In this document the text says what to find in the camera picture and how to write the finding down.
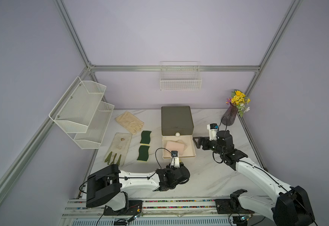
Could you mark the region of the green yellow sponge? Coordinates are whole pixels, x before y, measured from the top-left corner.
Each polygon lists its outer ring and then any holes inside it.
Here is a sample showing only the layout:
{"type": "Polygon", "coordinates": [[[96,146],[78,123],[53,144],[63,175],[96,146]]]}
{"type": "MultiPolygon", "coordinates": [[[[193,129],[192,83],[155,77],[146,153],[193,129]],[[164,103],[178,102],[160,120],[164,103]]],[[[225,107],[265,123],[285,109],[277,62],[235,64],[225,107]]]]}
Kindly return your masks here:
{"type": "Polygon", "coordinates": [[[150,148],[150,146],[148,146],[148,145],[141,145],[139,147],[139,155],[138,155],[137,161],[146,162],[148,160],[149,148],[150,148]]]}

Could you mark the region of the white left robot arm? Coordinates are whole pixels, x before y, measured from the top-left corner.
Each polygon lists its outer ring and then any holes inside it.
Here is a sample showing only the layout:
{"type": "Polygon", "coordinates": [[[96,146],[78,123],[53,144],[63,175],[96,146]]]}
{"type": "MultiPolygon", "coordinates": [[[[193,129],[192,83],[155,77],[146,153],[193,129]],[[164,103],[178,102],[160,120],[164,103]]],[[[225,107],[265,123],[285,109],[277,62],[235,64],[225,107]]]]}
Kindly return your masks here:
{"type": "Polygon", "coordinates": [[[189,179],[190,172],[182,163],[178,168],[166,167],[150,173],[130,173],[112,164],[88,176],[86,208],[107,205],[118,211],[129,207],[129,190],[166,192],[189,179]]]}

